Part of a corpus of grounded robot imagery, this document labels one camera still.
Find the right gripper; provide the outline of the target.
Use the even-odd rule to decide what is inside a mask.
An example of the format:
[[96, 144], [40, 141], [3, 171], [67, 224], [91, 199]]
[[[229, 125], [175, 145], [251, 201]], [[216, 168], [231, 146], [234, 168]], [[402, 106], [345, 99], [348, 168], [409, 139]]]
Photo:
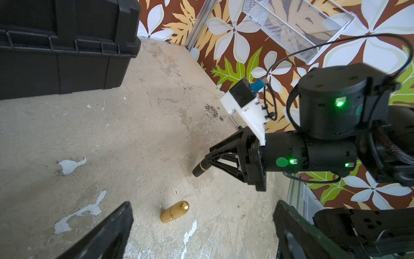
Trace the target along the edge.
[[[266, 191], [268, 172], [295, 174], [307, 169], [304, 134], [297, 131], [267, 133], [264, 146], [255, 140], [249, 148], [250, 135], [250, 128], [244, 127], [214, 145], [205, 156], [207, 163], [243, 183], [252, 181], [257, 191]], [[241, 170], [239, 162], [246, 157], [249, 159], [247, 174]]]

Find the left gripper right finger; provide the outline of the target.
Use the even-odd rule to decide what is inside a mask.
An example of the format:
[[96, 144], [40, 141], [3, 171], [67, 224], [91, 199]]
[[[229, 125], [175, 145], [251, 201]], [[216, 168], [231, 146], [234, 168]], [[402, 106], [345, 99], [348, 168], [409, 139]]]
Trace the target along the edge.
[[351, 259], [350, 253], [305, 220], [298, 211], [280, 200], [273, 214], [281, 259]]

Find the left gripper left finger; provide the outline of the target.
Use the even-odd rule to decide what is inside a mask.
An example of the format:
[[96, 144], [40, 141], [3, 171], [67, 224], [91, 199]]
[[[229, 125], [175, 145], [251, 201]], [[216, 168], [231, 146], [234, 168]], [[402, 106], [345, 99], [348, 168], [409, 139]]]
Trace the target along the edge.
[[133, 221], [132, 205], [126, 201], [59, 258], [121, 259]]

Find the black lipstick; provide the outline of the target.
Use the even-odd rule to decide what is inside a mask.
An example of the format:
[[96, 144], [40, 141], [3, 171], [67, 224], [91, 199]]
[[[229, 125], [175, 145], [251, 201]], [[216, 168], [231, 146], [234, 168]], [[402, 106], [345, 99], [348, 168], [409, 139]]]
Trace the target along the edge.
[[203, 159], [200, 163], [198, 163], [195, 168], [193, 169], [193, 175], [195, 177], [200, 177], [204, 172], [206, 172], [209, 168], [211, 168], [211, 164], [207, 162], [206, 159]]

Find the gold lipstick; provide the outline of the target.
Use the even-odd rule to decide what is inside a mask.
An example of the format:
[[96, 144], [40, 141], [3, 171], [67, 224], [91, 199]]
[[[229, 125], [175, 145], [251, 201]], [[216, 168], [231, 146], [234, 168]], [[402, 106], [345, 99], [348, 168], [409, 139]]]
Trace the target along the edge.
[[187, 201], [180, 201], [170, 206], [161, 213], [160, 219], [162, 223], [172, 222], [189, 211], [189, 203]]

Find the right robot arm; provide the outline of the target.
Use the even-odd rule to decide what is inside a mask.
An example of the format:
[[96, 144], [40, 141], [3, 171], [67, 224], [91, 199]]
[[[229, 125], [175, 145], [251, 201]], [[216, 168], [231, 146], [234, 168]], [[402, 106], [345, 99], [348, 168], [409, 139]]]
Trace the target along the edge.
[[[259, 101], [266, 86], [243, 78], [223, 96], [226, 111], [239, 113], [246, 127], [211, 147], [194, 176], [215, 167], [264, 192], [268, 172], [292, 180], [300, 172], [332, 172], [330, 183], [338, 183], [361, 162], [384, 188], [413, 186], [414, 110], [388, 104], [401, 88], [395, 76], [363, 63], [311, 69], [287, 99], [287, 107], [300, 105], [300, 122], [288, 132], [266, 132], [271, 114]], [[414, 250], [412, 208], [323, 209], [309, 222], [279, 201], [273, 218], [281, 259], [370, 259]]]

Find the white mesh basket right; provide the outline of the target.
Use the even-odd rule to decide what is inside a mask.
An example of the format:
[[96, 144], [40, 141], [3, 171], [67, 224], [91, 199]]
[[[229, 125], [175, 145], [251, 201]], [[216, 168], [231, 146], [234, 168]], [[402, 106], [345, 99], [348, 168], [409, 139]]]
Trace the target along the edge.
[[280, 47], [311, 65], [349, 27], [356, 15], [334, 1], [245, 1], [243, 13]]

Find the black plastic toolbox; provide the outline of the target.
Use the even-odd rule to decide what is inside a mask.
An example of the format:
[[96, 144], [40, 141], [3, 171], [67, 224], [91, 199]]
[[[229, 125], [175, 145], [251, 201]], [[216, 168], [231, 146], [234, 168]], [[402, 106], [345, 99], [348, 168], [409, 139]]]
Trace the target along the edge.
[[141, 42], [138, 1], [2, 1], [1, 99], [119, 87]]

